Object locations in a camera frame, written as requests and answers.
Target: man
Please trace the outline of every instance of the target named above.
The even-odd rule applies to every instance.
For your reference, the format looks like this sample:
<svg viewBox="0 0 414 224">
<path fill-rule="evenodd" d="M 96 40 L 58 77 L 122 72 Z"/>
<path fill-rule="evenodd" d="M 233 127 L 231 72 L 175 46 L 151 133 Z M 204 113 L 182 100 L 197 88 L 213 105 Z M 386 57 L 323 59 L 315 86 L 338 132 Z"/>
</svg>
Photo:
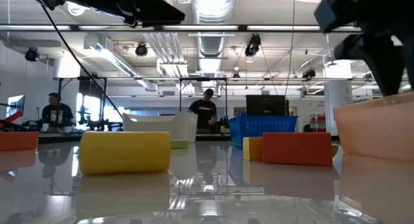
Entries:
<svg viewBox="0 0 414 224">
<path fill-rule="evenodd" d="M 199 116 L 197 122 L 197 128 L 199 129 L 208 129 L 217 123 L 217 108 L 215 104 L 210 101 L 213 94 L 214 91 L 212 89 L 207 89 L 204 92 L 204 97 L 192 103 L 188 110 Z"/>
<path fill-rule="evenodd" d="M 49 94 L 49 105 L 43 108 L 41 118 L 43 123 L 71 126 L 73 114 L 71 108 L 62 104 L 60 95 L 57 93 Z"/>
</svg>

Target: computer screen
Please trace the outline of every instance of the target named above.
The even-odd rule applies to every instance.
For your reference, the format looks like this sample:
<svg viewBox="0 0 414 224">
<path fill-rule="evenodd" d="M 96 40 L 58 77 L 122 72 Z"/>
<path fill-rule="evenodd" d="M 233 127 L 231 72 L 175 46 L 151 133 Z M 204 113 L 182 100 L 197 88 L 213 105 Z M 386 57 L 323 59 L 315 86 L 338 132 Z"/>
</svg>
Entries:
<svg viewBox="0 0 414 224">
<path fill-rule="evenodd" d="M 25 108 L 25 96 L 19 95 L 10 97 L 7 100 L 8 107 L 6 108 L 6 117 L 16 114 L 18 111 L 23 113 Z"/>
<path fill-rule="evenodd" d="M 246 95 L 248 116 L 286 116 L 287 110 L 289 107 L 284 95 Z"/>
</svg>

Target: blue plastic crate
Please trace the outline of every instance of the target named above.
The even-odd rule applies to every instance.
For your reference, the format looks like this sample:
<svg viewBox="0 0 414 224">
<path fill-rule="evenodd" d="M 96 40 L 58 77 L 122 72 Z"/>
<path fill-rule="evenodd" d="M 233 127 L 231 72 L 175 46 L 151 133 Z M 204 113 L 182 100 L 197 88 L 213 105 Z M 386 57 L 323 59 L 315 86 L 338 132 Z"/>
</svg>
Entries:
<svg viewBox="0 0 414 224">
<path fill-rule="evenodd" d="M 230 119 L 232 142 L 243 147 L 243 137 L 262 137 L 263 133 L 292 133 L 296 130 L 298 117 L 248 117 Z"/>
</svg>

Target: white container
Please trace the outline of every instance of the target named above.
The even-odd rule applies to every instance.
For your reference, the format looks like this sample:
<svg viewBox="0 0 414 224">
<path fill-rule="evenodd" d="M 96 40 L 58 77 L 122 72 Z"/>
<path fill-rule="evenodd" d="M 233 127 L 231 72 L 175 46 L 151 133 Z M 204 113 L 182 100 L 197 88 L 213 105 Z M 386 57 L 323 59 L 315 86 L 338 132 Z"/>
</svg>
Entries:
<svg viewBox="0 0 414 224">
<path fill-rule="evenodd" d="M 171 140 L 188 140 L 190 143 L 195 142 L 197 118 L 189 112 L 166 117 L 122 114 L 124 131 L 167 131 Z"/>
</svg>

